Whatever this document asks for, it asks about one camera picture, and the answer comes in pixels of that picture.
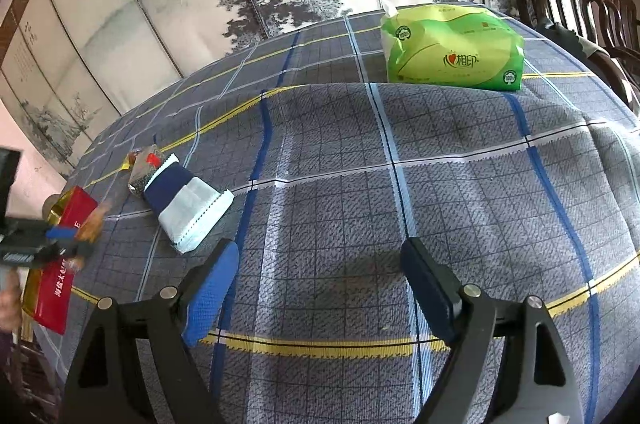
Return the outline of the person's left hand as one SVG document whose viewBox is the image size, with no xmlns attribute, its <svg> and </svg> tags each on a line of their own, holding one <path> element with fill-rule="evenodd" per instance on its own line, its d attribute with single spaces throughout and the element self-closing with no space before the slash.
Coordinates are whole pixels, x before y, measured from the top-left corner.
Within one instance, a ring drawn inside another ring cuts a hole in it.
<svg viewBox="0 0 640 424">
<path fill-rule="evenodd" d="M 6 274 L 6 287 L 0 294 L 0 331 L 17 332 L 22 324 L 22 290 L 20 276 L 15 269 Z"/>
</svg>

